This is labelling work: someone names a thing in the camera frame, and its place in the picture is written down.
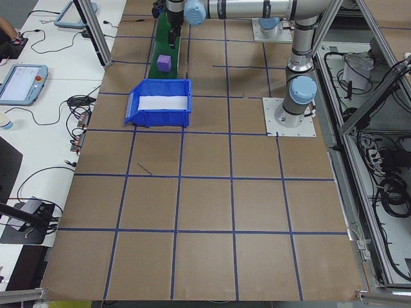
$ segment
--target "white cylinder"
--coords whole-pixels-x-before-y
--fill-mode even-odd
[[[9,130],[13,127],[13,122],[8,118],[6,114],[0,112],[0,128]]]

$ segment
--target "grid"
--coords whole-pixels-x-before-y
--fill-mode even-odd
[[[125,13],[134,15],[124,19],[146,13],[130,7]],[[361,288],[322,140],[270,138],[261,126],[261,97],[281,96],[285,89],[282,76],[272,76],[283,68],[270,65],[280,60],[268,57],[265,44],[256,44],[258,57],[232,57],[233,42],[251,53],[255,48],[248,45],[249,33],[241,37],[250,27],[246,21],[208,25],[212,33],[186,27],[182,34],[186,63],[180,60],[180,73],[194,86],[187,129],[121,124],[129,90],[147,76],[155,27],[137,35],[120,27],[116,63],[106,71],[43,281],[51,298],[351,300]],[[147,54],[116,49],[120,40],[144,41]],[[198,69],[204,43],[216,44],[211,49],[222,57],[208,51],[216,63]],[[289,55],[287,48],[278,47],[279,58]],[[253,65],[236,64],[246,60]],[[124,78],[126,71],[133,73]],[[237,76],[256,72],[257,82],[238,87]],[[209,73],[224,84],[213,83]],[[247,114],[256,118],[244,123]],[[312,156],[295,150],[301,148]],[[305,209],[296,206],[299,191],[311,196]],[[159,206],[152,215],[150,202]],[[320,213],[327,221],[316,221]],[[67,247],[77,254],[67,255]],[[132,256],[137,259],[130,262]],[[83,266],[67,281],[72,264]],[[329,281],[335,276],[339,281]]]

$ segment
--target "metal base plate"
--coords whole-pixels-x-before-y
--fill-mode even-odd
[[[280,125],[274,119],[274,112],[279,105],[283,103],[283,98],[263,98],[265,127],[267,128],[268,136],[282,137],[316,137],[313,119],[305,117],[302,123],[295,128],[287,128]],[[310,108],[307,107],[306,114],[310,113]]]
[[[293,38],[291,36],[290,30],[283,29],[279,33],[276,33],[275,35],[271,34],[267,36],[266,34],[261,32],[261,27],[258,23],[258,18],[253,18],[251,19],[251,21],[252,21],[252,32],[254,34],[255,42],[273,42],[273,43],[280,43],[280,44],[291,44],[293,42]]]

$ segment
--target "table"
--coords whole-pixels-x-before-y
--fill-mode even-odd
[[[109,20],[117,24],[123,11],[125,0],[110,1],[96,0],[98,4],[98,19],[101,22],[103,32],[115,35],[117,29],[102,23]],[[40,0],[34,10],[60,11],[67,4],[66,0]],[[56,49],[71,43],[71,39],[77,30],[61,29],[54,26],[52,22],[41,24],[40,20],[53,20],[53,16],[44,16],[44,13],[31,14],[21,31],[42,29],[46,32],[47,39],[37,47],[39,50]],[[89,39],[80,35],[76,37],[74,46],[58,53],[38,55],[30,49],[37,39],[42,38],[41,32],[27,33],[28,45],[20,55],[19,59],[10,60],[6,65],[0,67],[0,80],[3,80],[13,64],[45,64],[49,68],[49,76],[38,100],[31,107],[25,107],[35,114],[40,123],[53,122],[58,117],[58,106],[68,97],[78,94],[86,95],[101,84],[104,69],[100,65],[96,53]],[[107,38],[110,49],[113,44],[112,38]],[[0,106],[0,112],[8,110],[8,106]],[[0,136],[17,148],[24,156],[19,176],[11,197],[16,195],[21,183],[33,172],[50,166],[67,166],[64,160],[76,162],[78,156],[70,152],[70,137],[66,130],[66,119],[69,109],[66,104],[62,107],[61,120],[52,126],[37,126],[31,114],[22,110],[12,110],[8,116],[14,123],[11,131],[1,131]],[[71,117],[68,125],[70,128],[76,126],[76,120]],[[64,208],[67,193],[73,173],[68,170],[52,169],[39,173],[30,180],[22,190],[22,197],[36,196],[52,200]],[[5,223],[6,217],[0,219]],[[53,246],[55,234],[47,235],[45,246]],[[20,254],[22,245],[0,244],[0,266],[3,266],[0,274],[8,280],[13,272],[15,263]],[[0,291],[4,291],[7,283],[0,284]]]

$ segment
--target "black electrical device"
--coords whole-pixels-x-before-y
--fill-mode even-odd
[[[383,159],[382,166],[385,172],[411,167],[411,152],[409,151],[380,150],[380,155]]]
[[[1,59],[18,59],[24,47],[26,46],[28,38],[21,38],[14,42],[5,42],[0,46],[0,60]]]
[[[91,98],[90,96],[73,96],[67,100],[67,104],[70,107],[78,107],[78,106],[89,106],[91,103],[96,101],[95,98]]]
[[[86,29],[84,29],[83,31],[82,31],[82,37],[83,38],[85,38],[85,39],[89,39],[90,38],[90,34],[89,34],[89,32],[86,30]]]

